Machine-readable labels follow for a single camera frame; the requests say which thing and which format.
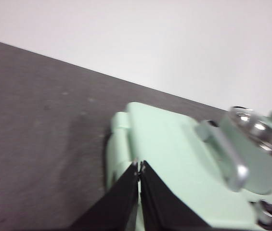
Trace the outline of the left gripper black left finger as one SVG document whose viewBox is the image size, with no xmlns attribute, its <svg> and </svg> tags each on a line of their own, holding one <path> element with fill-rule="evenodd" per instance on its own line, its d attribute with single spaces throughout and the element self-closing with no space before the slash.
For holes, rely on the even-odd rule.
<svg viewBox="0 0 272 231">
<path fill-rule="evenodd" d="M 110 190 L 70 226 L 73 231 L 123 231 L 138 203 L 138 163 L 132 162 Z"/>
</svg>

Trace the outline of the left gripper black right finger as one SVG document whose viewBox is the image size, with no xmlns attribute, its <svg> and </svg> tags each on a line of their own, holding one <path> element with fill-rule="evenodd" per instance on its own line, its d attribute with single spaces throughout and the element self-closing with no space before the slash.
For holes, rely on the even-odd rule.
<svg viewBox="0 0 272 231">
<path fill-rule="evenodd" d="M 145 230 L 211 230 L 211 226 L 170 190 L 147 161 L 141 162 L 140 182 Z"/>
</svg>

